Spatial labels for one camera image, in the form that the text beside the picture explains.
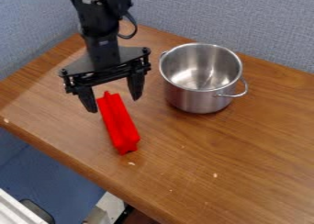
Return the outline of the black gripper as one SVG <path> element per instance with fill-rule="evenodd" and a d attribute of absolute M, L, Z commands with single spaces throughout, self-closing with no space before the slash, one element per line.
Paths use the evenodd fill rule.
<path fill-rule="evenodd" d="M 87 52 L 59 71 L 66 91 L 75 93 L 86 110 L 98 112 L 93 86 L 127 78 L 127 87 L 137 101 L 142 97 L 145 76 L 151 70 L 147 47 L 123 47 L 118 44 L 118 33 L 89 36 L 82 32 Z"/>

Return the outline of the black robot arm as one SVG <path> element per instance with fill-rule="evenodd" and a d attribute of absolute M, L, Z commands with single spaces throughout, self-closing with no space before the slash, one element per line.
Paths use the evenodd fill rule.
<path fill-rule="evenodd" d="M 131 0 L 70 0 L 81 20 L 81 33 L 86 53 L 59 71 L 66 91 L 77 95 L 86 110 L 98 112 L 93 87 L 119 79 L 127 80 L 134 99 L 142 97 L 145 76 L 151 70 L 147 47 L 123 47 L 119 39 L 131 39 L 133 34 L 119 32 L 119 21 L 134 16 L 129 13 Z"/>

